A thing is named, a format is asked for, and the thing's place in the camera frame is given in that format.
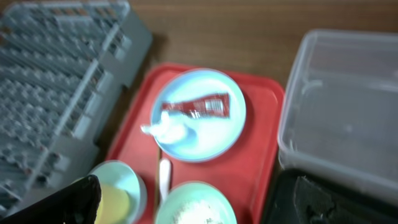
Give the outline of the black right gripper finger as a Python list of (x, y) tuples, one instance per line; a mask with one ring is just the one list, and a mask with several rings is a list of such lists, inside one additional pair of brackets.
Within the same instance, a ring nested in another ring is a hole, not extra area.
[(100, 201), (100, 182), (91, 174), (2, 219), (1, 224), (94, 224)]

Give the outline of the yellow plastic cup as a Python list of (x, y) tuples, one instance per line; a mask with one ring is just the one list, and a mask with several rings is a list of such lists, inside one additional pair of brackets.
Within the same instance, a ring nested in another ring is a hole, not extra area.
[(70, 184), (76, 187), (77, 223), (121, 223), (131, 212), (131, 202), (127, 192), (116, 184), (90, 174)]

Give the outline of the green bowl with rice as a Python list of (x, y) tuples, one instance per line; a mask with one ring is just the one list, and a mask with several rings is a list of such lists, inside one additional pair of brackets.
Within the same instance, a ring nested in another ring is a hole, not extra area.
[(155, 224), (237, 224), (228, 199), (204, 182), (187, 182), (172, 189), (162, 201)]

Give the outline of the white napkin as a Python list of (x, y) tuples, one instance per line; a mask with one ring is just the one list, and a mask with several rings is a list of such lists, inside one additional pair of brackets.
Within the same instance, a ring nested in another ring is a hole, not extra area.
[(184, 115), (162, 111), (160, 120), (151, 125), (142, 125), (141, 131), (153, 136), (161, 144), (173, 144), (188, 136), (188, 126), (185, 124)]

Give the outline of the red sauce packet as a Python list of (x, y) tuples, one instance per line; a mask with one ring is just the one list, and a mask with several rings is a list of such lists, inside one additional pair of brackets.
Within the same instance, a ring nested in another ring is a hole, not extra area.
[(228, 93), (215, 93), (189, 101), (163, 102), (162, 111), (182, 113), (190, 118), (229, 118), (230, 97)]

